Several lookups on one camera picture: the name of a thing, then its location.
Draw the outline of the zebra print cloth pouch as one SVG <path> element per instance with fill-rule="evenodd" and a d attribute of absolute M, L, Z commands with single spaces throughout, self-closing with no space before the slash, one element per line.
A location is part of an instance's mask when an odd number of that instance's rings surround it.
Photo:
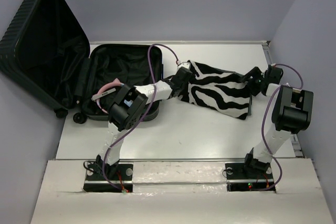
<path fill-rule="evenodd" d="M 215 110 L 226 116 L 245 120 L 250 115 L 251 92 L 240 82 L 241 75 L 188 61 L 193 73 L 178 96 L 180 101 Z"/>

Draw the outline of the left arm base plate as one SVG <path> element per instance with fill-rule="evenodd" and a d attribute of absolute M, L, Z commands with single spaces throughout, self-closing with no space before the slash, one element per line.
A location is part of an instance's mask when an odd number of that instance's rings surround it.
<path fill-rule="evenodd" d="M 132 193 L 133 192 L 133 164 L 121 163 L 115 172 L 108 174 L 106 180 L 102 170 L 94 161 L 84 161 L 86 170 L 83 190 L 88 193 Z"/>

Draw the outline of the checkered slim rectangular box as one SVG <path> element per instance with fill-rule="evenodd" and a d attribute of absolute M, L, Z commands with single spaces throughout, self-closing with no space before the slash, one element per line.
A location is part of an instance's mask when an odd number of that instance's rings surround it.
<path fill-rule="evenodd" d="M 104 97 L 106 95 L 109 95 L 109 94 L 111 94 L 111 93 L 113 93 L 115 91 L 116 91 L 116 88 L 112 88 L 112 89 L 109 89 L 109 90 L 107 90 L 105 92 L 102 92 L 102 93 L 99 93 L 99 94 L 97 93 L 97 94 L 95 94 L 95 95 L 93 95 L 91 97 L 91 100 L 92 101 L 96 101 L 96 100 L 101 99 L 102 97 Z"/>

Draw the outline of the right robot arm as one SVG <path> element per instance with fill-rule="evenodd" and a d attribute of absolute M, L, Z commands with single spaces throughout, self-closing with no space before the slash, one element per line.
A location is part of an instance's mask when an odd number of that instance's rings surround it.
<path fill-rule="evenodd" d="M 311 122 L 313 92 L 281 85 L 283 64 L 269 65 L 265 72 L 252 68 L 240 78 L 253 96 L 262 93 L 270 97 L 261 126 L 262 140 L 245 156 L 241 171 L 248 178 L 265 173 L 273 155 L 292 135 L 306 130 Z"/>

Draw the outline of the black hard-shell suitcase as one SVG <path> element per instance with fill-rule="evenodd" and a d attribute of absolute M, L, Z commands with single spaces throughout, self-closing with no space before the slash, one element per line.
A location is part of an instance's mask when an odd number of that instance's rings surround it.
<path fill-rule="evenodd" d="M 92 96 L 115 79 L 142 86 L 163 78 L 162 52 L 148 45 L 89 40 L 65 0 L 23 0 L 1 39 L 1 72 L 65 118 L 106 121 L 114 96 Z"/>

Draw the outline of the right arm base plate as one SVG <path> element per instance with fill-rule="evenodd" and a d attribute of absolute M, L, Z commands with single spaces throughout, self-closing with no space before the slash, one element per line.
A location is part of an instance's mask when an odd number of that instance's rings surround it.
<path fill-rule="evenodd" d="M 228 192 L 276 191 L 274 187 L 271 187 L 275 183 L 272 173 L 248 171 L 244 163 L 226 163 L 222 174 L 226 178 Z"/>

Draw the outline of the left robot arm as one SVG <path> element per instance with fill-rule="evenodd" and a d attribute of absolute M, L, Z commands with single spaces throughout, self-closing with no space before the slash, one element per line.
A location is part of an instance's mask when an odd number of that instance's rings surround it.
<path fill-rule="evenodd" d="M 170 78 L 154 84 L 129 86 L 118 80 L 110 87 L 117 90 L 108 109 L 108 129 L 102 150 L 87 168 L 93 174 L 109 181 L 117 172 L 124 138 L 142 122 L 156 101 L 169 100 L 180 95 L 192 76 L 189 63 L 182 63 Z"/>

